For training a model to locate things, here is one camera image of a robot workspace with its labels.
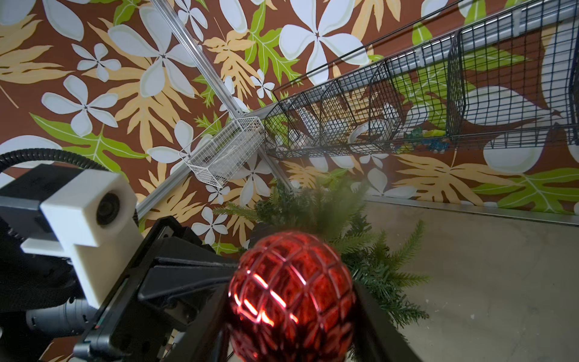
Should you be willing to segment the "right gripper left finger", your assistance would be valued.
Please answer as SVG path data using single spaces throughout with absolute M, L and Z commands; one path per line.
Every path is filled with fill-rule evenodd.
M 229 356 L 228 286 L 208 300 L 201 314 L 186 329 L 164 361 L 227 361 Z

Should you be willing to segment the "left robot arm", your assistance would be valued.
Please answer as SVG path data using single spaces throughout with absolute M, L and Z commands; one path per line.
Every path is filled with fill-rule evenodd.
M 32 360 L 77 336 L 85 361 L 225 361 L 226 288 L 236 264 L 173 217 L 142 235 L 123 176 L 59 149 L 1 188 L 1 358 Z

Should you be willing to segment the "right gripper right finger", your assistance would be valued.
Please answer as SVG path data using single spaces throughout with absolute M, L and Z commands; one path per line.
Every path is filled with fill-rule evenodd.
M 359 361 L 420 362 L 371 293 L 354 283 L 354 354 Z

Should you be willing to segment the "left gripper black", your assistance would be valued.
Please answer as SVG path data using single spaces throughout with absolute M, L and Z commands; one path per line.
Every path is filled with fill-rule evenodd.
M 73 349 L 85 361 L 164 361 L 236 260 L 174 217 L 158 220 Z

